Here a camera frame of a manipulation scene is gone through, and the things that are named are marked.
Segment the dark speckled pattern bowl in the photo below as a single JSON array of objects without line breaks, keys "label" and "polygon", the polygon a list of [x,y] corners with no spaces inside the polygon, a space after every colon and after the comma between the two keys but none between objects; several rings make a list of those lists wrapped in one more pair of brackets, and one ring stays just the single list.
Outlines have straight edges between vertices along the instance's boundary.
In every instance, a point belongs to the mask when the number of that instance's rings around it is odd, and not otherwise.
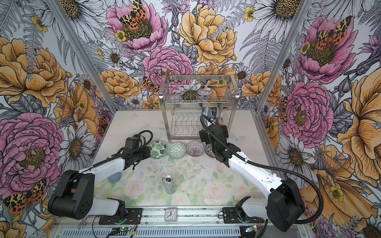
[{"label": "dark speckled pattern bowl", "polygon": [[204,151],[205,151],[207,156],[209,156],[211,158],[216,158],[214,153],[213,153],[211,144],[206,144],[205,148],[204,148]]}]

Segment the dark grey petal bowl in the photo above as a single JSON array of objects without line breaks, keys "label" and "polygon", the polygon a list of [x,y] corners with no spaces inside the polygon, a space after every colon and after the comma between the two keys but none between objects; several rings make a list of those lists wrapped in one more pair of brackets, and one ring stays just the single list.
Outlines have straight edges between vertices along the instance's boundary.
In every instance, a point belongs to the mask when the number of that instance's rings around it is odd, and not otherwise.
[{"label": "dark grey petal bowl", "polygon": [[223,113],[222,113],[221,108],[214,107],[211,110],[212,110],[212,116],[213,116],[214,119],[217,119],[217,118],[220,119],[220,118],[222,118]]}]

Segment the green leaf pattern bowl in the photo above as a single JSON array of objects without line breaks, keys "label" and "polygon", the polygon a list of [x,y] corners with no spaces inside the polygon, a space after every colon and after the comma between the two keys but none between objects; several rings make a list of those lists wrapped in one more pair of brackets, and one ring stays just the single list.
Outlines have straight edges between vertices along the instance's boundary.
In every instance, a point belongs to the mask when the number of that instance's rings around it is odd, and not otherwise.
[{"label": "green leaf pattern bowl", "polygon": [[154,141],[148,146],[152,159],[161,159],[167,154],[167,144],[163,141]]}]

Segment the purple glass bowl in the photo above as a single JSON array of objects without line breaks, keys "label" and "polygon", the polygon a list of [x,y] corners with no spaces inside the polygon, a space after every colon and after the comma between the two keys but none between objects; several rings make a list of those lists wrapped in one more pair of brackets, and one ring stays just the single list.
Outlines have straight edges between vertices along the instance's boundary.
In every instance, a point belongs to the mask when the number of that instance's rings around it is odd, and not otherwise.
[{"label": "purple glass bowl", "polygon": [[193,157],[199,157],[204,153],[204,145],[200,141],[191,141],[186,146],[187,153]]}]

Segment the green geometric pattern bowl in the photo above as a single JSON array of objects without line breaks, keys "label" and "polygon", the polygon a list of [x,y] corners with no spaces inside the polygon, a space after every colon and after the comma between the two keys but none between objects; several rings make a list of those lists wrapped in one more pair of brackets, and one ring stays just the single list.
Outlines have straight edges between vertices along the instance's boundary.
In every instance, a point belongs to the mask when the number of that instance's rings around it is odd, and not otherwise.
[{"label": "green geometric pattern bowl", "polygon": [[180,159],[187,153],[186,146],[181,142],[170,143],[167,149],[169,157],[174,159]]}]

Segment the blue floral bowl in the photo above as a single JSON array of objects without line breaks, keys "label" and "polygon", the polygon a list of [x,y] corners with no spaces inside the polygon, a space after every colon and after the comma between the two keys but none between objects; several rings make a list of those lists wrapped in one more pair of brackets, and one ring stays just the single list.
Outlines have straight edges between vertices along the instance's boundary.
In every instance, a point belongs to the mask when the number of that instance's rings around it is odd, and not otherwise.
[{"label": "blue floral bowl", "polygon": [[213,118],[212,110],[209,107],[202,108],[201,114],[208,118]]}]

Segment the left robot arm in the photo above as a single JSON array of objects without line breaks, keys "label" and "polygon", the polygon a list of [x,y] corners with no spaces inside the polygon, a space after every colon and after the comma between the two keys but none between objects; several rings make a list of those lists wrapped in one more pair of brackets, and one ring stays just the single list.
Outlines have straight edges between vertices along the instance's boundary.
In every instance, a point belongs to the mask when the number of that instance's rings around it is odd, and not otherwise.
[{"label": "left robot arm", "polygon": [[48,211],[76,220],[87,216],[108,216],[124,221],[128,216],[125,202],[98,198],[94,195],[95,187],[110,176],[148,159],[151,141],[136,134],[127,138],[124,147],[111,157],[79,171],[65,171],[49,198]]}]

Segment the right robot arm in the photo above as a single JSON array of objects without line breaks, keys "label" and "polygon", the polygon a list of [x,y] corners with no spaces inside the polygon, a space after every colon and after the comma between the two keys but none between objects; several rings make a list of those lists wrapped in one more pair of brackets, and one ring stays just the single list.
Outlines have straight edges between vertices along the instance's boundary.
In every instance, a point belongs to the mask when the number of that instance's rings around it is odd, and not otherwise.
[{"label": "right robot arm", "polygon": [[217,161],[240,173],[254,184],[264,196],[263,200],[245,196],[236,204],[238,220],[247,223],[251,218],[268,219],[282,232],[286,232],[305,212],[297,185],[291,179],[283,180],[265,170],[240,148],[227,142],[226,126],[203,126],[199,131],[202,142],[211,145]]}]

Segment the steel two-tier dish rack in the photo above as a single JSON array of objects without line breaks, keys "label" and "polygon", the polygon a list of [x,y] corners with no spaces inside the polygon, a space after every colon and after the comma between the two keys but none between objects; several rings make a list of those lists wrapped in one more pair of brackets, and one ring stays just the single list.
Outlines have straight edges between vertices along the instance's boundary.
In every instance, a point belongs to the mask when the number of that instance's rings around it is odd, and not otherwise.
[{"label": "steel two-tier dish rack", "polygon": [[234,75],[164,75],[159,101],[169,142],[197,140],[202,108],[219,107],[231,129],[240,97]]}]

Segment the silver drink can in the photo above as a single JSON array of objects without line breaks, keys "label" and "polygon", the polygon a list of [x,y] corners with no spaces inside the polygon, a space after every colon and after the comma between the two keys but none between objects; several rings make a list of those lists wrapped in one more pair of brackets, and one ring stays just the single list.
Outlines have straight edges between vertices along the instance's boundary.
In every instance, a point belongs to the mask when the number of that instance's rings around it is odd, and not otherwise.
[{"label": "silver drink can", "polygon": [[162,182],[164,189],[168,194],[174,194],[176,192],[176,183],[171,175],[164,175]]}]

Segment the small white clock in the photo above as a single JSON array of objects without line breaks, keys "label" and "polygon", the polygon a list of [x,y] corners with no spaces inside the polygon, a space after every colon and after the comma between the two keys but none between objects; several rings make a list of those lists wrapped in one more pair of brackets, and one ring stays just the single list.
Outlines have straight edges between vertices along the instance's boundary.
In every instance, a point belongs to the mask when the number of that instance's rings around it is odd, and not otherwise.
[{"label": "small white clock", "polygon": [[178,209],[176,207],[169,207],[165,209],[164,221],[167,223],[174,223],[178,221]]}]

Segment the steel wrench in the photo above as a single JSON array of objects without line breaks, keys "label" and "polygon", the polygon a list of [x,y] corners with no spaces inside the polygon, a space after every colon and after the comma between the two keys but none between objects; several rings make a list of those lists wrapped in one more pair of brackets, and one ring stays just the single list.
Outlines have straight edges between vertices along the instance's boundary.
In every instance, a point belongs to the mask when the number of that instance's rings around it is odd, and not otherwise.
[{"label": "steel wrench", "polygon": [[86,217],[84,217],[84,218],[80,221],[80,223],[79,223],[79,225],[78,225],[78,229],[81,230],[81,229],[84,229],[85,227],[86,227]]}]

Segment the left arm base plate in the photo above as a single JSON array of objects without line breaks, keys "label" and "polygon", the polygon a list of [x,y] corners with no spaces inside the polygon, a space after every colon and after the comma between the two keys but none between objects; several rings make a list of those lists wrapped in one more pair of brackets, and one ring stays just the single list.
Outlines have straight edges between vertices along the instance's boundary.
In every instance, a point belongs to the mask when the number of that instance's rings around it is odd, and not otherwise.
[{"label": "left arm base plate", "polygon": [[119,209],[115,215],[101,216],[100,225],[139,225],[142,218],[142,208]]}]

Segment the aluminium front rail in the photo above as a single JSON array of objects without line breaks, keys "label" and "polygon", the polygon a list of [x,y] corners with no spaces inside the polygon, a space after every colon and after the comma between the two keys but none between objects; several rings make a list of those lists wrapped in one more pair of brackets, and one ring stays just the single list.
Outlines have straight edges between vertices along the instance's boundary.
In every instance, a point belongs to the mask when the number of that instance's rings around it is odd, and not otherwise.
[{"label": "aluminium front rail", "polygon": [[[169,207],[165,206],[152,206],[152,207],[129,207],[129,208],[142,208],[142,218],[139,227],[164,227],[164,226],[212,226],[212,225],[237,225],[245,226],[249,224],[224,224],[222,219],[222,208],[223,207],[236,207],[236,206],[179,206],[178,209],[178,221],[174,223],[167,223],[164,221],[165,209]],[[247,217],[257,217],[268,219],[271,224],[274,220],[268,218],[267,210],[263,204],[250,204],[243,205],[242,207],[244,213]],[[132,226],[132,225],[100,225],[99,217],[87,216],[86,217],[86,227],[91,228],[91,226],[109,226],[109,227],[121,227],[121,226]],[[72,227],[78,229],[78,225],[81,220],[74,220],[71,218],[58,218],[55,222],[56,226]]]}]

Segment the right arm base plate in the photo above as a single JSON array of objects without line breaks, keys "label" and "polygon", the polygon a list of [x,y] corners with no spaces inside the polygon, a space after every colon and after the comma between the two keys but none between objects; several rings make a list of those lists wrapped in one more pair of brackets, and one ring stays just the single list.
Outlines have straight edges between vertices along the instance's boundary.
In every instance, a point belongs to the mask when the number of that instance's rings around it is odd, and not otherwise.
[{"label": "right arm base plate", "polygon": [[257,217],[239,218],[236,207],[223,207],[222,219],[224,224],[263,224],[265,219]]}]

